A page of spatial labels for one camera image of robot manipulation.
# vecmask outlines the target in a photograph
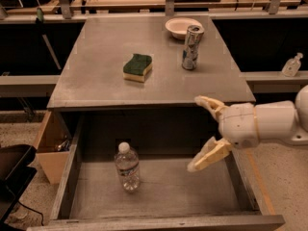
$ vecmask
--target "bottle label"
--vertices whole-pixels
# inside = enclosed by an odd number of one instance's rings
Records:
[[[135,166],[127,169],[118,169],[118,173],[120,176],[131,176],[135,174],[138,171],[139,164],[136,164]]]

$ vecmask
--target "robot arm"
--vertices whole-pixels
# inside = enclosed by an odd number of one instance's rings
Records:
[[[197,96],[195,102],[218,122],[223,139],[210,138],[189,163],[188,171],[201,170],[225,158],[232,147],[251,148],[267,141],[289,146],[308,144],[308,86],[298,93],[295,104],[283,101],[226,106],[206,96]]]

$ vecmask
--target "silver can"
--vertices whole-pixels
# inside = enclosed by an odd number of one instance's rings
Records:
[[[194,70],[196,68],[198,47],[203,34],[204,29],[201,26],[192,25],[188,27],[183,50],[183,68],[187,70]]]

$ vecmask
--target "concrete floor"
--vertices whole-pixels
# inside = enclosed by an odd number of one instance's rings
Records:
[[[0,113],[0,143],[2,146],[31,144],[39,130],[44,111],[27,122],[22,112]],[[258,199],[263,214],[283,215],[286,224],[280,231],[308,230],[308,146],[293,149],[276,143],[262,144],[258,148],[240,151],[244,173]],[[50,185],[37,159],[33,167],[38,170],[34,180],[21,197],[21,202],[44,214],[48,224],[58,185]],[[40,215],[20,207],[7,219],[13,227],[26,229],[40,226]]]

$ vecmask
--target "sponge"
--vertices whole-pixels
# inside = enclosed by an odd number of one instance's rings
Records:
[[[133,58],[123,67],[125,80],[144,82],[145,75],[152,69],[152,58],[147,55],[134,54]]]

